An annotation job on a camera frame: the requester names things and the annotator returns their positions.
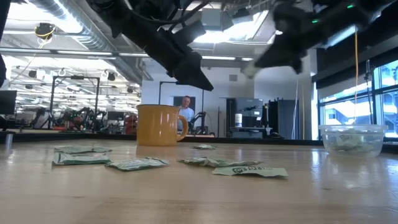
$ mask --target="ceiling duct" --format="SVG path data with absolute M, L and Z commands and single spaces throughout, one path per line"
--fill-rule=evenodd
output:
M 79 41 L 88 50 L 91 51 L 106 51 L 117 52 L 108 39 L 101 33 L 101 31 L 94 25 L 93 21 L 81 10 L 81 8 L 74 2 L 68 0 L 29 0 L 39 9 L 51 13 L 57 19 L 65 21 L 71 26 L 80 26 L 82 31 L 81 37 L 73 37 Z M 130 82 L 140 83 L 142 81 L 142 71 L 137 67 L 132 67 L 126 63 L 123 58 L 117 57 L 115 60 L 108 60 L 108 63 L 114 65 L 121 74 Z

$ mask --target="monitor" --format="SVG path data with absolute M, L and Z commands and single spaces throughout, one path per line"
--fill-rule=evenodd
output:
M 14 114 L 17 91 L 0 90 L 0 114 Z
M 124 121 L 124 112 L 109 111 L 108 121 Z

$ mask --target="table surface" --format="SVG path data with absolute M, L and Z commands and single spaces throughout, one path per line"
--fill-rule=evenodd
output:
M 159 157 L 169 167 L 121 172 L 103 165 L 53 167 L 54 146 L 103 146 L 118 161 Z M 132 141 L 18 143 L 0 148 L 1 223 L 396 223 L 398 156 L 328 156 L 323 148 L 215 144 L 217 150 L 136 147 Z M 260 160 L 285 179 L 213 175 L 186 157 Z

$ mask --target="clear plastic bowl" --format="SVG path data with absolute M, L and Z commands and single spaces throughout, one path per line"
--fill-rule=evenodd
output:
M 331 155 L 351 157 L 376 157 L 383 146 L 387 126 L 364 125 L 320 125 L 325 149 Z

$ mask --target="yellow mug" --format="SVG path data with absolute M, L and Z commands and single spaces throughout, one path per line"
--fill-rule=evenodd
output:
M 188 133 L 187 120 L 178 114 L 179 107 L 138 105 L 137 144 L 139 146 L 175 146 Z M 178 120 L 182 134 L 177 134 Z

